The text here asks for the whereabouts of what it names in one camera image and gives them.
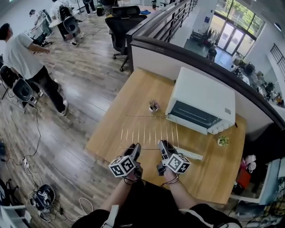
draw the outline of door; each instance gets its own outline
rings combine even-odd
[[[226,52],[228,52],[230,55],[233,55],[235,53],[235,50],[237,49],[237,46],[240,44],[241,40],[244,37],[244,33],[241,32],[238,29],[235,29],[233,31],[233,36],[231,38],[231,41],[229,42],[227,48],[226,48]]]
[[[230,25],[229,23],[226,24],[226,26],[223,29],[222,35],[220,37],[218,47],[221,49],[227,48],[228,40],[230,39],[232,32],[234,30],[234,27]]]

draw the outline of oven window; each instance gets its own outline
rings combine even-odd
[[[198,124],[207,129],[217,122],[221,121],[221,119],[217,118],[216,116],[203,112],[197,108],[186,105],[179,101],[174,104],[170,114]]]

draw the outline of wooden floor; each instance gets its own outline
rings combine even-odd
[[[112,59],[117,51],[112,47],[105,17],[91,14],[80,23],[80,28],[86,38],[78,47],[64,42],[55,28],[49,38],[55,42],[50,47],[51,53],[39,55],[52,72],[51,77],[61,83],[61,93],[69,102],[69,111],[62,117],[46,95],[39,99],[36,107],[41,142],[37,154],[28,157],[31,171],[38,173],[43,183],[53,186],[56,199],[71,219],[84,215],[80,197],[90,200],[96,209],[118,184],[119,180],[113,177],[108,164],[84,147],[129,74],[128,70],[119,71],[123,57]],[[24,114],[11,102],[17,104],[15,98],[7,95],[0,102],[1,140],[10,157],[20,163],[25,155],[33,154],[37,146],[36,110],[28,107]],[[32,177],[26,174],[24,166],[16,166],[11,160],[0,163],[0,168],[1,179],[11,178],[20,187],[21,202],[26,204],[28,194],[34,189]],[[82,201],[82,204],[87,212],[91,212],[89,203]],[[54,221],[45,223],[30,204],[28,211],[33,227],[72,225],[58,215]]]

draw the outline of potted succulent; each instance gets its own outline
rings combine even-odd
[[[156,100],[151,100],[150,101],[150,107],[148,108],[148,110],[150,112],[157,112],[160,109],[158,103],[156,102]]]
[[[224,136],[224,135],[221,135],[218,139],[218,145],[219,146],[227,146],[228,145],[228,137],[227,136]]]

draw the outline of wire rack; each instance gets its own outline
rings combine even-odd
[[[175,122],[167,116],[126,115],[122,124],[121,148],[129,149],[131,144],[140,143],[142,150],[157,150],[159,140],[167,140],[179,148],[176,117]]]

